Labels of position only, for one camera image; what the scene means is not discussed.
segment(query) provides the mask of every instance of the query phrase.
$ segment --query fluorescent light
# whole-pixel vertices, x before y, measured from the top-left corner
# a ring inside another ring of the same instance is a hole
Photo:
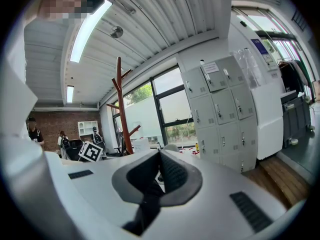
[[[94,14],[88,15],[84,19],[79,29],[79,32],[76,35],[76,38],[72,47],[70,61],[79,63],[82,52],[84,51],[84,48],[86,46],[86,43],[92,31],[96,27],[98,21],[105,14],[105,12],[110,8],[111,5],[112,5],[111,2],[109,2],[108,0],[104,0],[104,3],[95,11]]]
[[[74,96],[74,86],[68,85],[66,87],[66,102],[67,103],[72,103],[72,98]]]

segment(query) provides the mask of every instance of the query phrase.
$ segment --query black vent grille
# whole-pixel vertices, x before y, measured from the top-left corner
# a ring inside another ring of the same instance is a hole
[[[69,175],[70,179],[73,180],[73,179],[81,178],[84,176],[88,176],[90,174],[94,174],[94,173],[90,170],[82,170],[82,171],[78,171],[78,172],[69,173],[68,175]]]
[[[245,193],[233,193],[230,197],[256,233],[272,223],[272,220]]]

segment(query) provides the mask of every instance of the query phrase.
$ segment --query locker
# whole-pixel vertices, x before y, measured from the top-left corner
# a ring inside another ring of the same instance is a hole
[[[240,172],[253,170],[256,167],[257,152],[246,151],[239,154]]]
[[[205,68],[206,68],[206,66],[210,65],[211,63],[208,63],[204,66],[201,66],[205,80],[209,86],[209,91],[215,92],[215,91],[227,88],[228,85],[227,85],[226,79],[223,76],[223,73],[221,72],[221,70],[216,71],[216,72],[206,73]]]
[[[181,74],[185,91],[192,99],[200,95],[209,93],[209,89],[200,68],[195,68]]]
[[[226,81],[230,87],[240,85],[245,82],[242,70],[235,57],[229,56],[216,60],[219,70],[224,74]]]
[[[238,153],[239,128],[237,123],[230,123],[219,127],[220,149],[223,155]]]
[[[219,125],[236,120],[235,104],[229,90],[213,93],[211,97]]]
[[[240,85],[231,89],[239,120],[254,115],[255,105],[249,88]]]
[[[190,100],[194,124],[197,128],[216,125],[214,104],[210,96]]]
[[[241,172],[240,159],[238,153],[222,155],[220,158],[222,165],[227,166],[238,173]]]
[[[210,160],[220,155],[219,137],[216,127],[207,127],[196,131],[201,158]]]
[[[255,117],[239,122],[240,151],[257,152],[258,130]]]

